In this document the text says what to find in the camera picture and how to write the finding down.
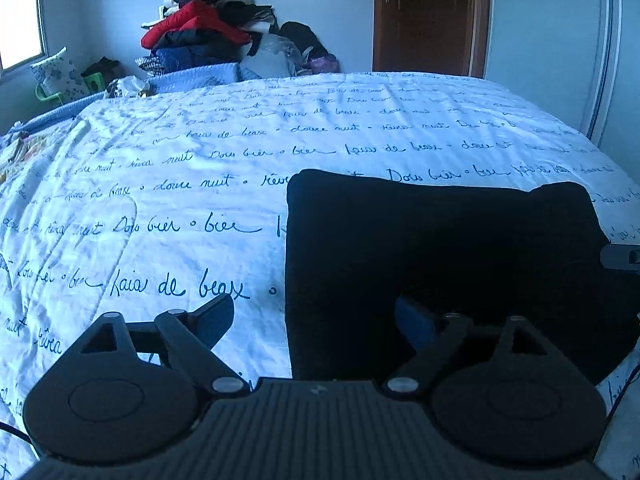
window frame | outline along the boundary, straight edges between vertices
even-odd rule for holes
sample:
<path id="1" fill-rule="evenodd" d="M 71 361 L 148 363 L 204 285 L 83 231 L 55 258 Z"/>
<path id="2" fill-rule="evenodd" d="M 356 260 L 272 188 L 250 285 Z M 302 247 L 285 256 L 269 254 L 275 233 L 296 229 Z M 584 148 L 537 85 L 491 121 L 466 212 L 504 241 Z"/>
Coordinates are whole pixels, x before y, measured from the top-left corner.
<path id="1" fill-rule="evenodd" d="M 46 59 L 47 57 L 49 57 L 49 48 L 47 46 L 47 38 L 44 30 L 44 20 L 42 19 L 42 0 L 36 0 L 36 12 L 38 13 L 38 16 L 37 16 L 38 31 L 39 31 L 39 37 L 40 37 L 40 47 L 42 49 L 42 52 L 37 56 L 32 56 L 29 59 L 25 59 L 20 63 L 11 66 L 10 68 L 4 68 L 2 66 L 2 57 L 0 55 L 0 78 L 8 76 L 9 74 L 24 67 L 27 64 L 33 63 L 41 59 Z"/>

window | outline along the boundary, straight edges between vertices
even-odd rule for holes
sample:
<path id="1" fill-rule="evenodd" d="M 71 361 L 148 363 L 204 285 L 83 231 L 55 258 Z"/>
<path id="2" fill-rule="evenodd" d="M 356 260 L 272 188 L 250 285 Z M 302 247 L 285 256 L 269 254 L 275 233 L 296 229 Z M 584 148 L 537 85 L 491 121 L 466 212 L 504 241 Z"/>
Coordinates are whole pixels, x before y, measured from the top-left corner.
<path id="1" fill-rule="evenodd" d="M 0 0 L 0 74 L 44 54 L 40 0 Z"/>

patterned pillow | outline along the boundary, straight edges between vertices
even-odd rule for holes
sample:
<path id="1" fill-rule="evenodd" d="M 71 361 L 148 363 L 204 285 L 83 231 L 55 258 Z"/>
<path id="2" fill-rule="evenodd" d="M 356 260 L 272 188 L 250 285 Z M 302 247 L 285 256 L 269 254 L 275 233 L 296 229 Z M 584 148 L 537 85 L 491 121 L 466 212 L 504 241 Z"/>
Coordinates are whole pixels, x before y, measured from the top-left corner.
<path id="1" fill-rule="evenodd" d="M 162 66 L 162 63 L 158 56 L 137 57 L 136 65 L 138 65 L 151 77 L 166 74 L 166 70 Z"/>
<path id="2" fill-rule="evenodd" d="M 64 102 L 91 95 L 74 62 L 67 58 L 66 47 L 55 56 L 31 65 L 36 80 L 47 96 L 62 93 Z"/>

circular pad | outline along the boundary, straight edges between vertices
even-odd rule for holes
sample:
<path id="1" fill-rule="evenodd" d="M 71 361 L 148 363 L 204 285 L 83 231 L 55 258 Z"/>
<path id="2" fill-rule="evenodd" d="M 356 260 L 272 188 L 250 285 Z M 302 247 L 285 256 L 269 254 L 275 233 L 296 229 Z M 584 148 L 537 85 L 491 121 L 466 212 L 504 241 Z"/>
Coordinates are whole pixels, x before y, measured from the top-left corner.
<path id="1" fill-rule="evenodd" d="M 579 374 L 539 356 L 464 368 L 431 397 L 445 436 L 484 459 L 540 465 L 596 444 L 606 411 Z"/>
<path id="2" fill-rule="evenodd" d="M 84 420 L 109 422 L 131 415 L 145 394 L 129 381 L 95 380 L 78 386 L 69 397 L 71 411 Z"/>

metal screw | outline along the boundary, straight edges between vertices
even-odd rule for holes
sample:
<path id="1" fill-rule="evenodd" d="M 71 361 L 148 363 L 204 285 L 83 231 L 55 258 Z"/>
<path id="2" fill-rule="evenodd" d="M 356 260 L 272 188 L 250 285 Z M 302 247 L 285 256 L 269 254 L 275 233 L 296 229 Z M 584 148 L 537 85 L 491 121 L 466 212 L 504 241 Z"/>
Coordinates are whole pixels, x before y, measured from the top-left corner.
<path id="1" fill-rule="evenodd" d="M 242 390 L 244 383 L 236 377 L 219 377 L 211 384 L 211 387 L 219 394 L 234 394 Z"/>
<path id="2" fill-rule="evenodd" d="M 419 386 L 418 381 L 411 377 L 394 377 L 393 379 L 389 379 L 386 384 L 387 388 L 398 394 L 410 394 L 416 391 Z"/>

